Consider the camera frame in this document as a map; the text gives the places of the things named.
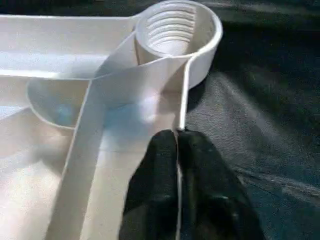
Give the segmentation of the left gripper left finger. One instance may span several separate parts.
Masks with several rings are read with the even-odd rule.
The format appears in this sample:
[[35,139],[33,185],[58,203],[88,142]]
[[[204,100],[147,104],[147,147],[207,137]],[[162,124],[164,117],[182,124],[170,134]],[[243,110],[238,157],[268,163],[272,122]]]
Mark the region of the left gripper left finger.
[[123,240],[174,240],[179,211],[177,144],[169,130],[157,132],[132,175],[122,212]]

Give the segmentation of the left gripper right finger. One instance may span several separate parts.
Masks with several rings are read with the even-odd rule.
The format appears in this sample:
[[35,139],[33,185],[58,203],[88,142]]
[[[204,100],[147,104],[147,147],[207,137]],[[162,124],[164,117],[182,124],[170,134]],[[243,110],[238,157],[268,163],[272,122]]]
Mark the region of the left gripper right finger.
[[199,131],[178,132],[187,229],[193,240],[259,240],[261,224],[244,185]]

